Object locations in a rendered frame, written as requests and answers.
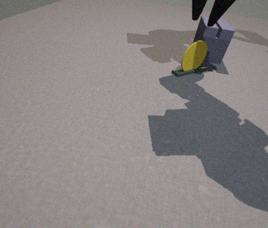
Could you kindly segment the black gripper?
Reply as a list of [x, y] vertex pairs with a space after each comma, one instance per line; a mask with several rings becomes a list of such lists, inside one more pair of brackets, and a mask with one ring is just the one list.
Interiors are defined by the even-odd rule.
[[[215, 0], [213, 9], [210, 13], [207, 26], [212, 27], [225, 11], [234, 3], [235, 0]], [[198, 20], [207, 0], [192, 0], [192, 19]]]

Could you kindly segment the gold coin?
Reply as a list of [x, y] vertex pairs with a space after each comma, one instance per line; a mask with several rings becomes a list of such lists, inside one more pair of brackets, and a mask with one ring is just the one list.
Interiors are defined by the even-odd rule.
[[206, 53], [207, 44], [204, 41], [199, 40], [194, 42], [189, 46], [182, 57], [182, 69], [187, 71], [198, 68], [205, 59]]

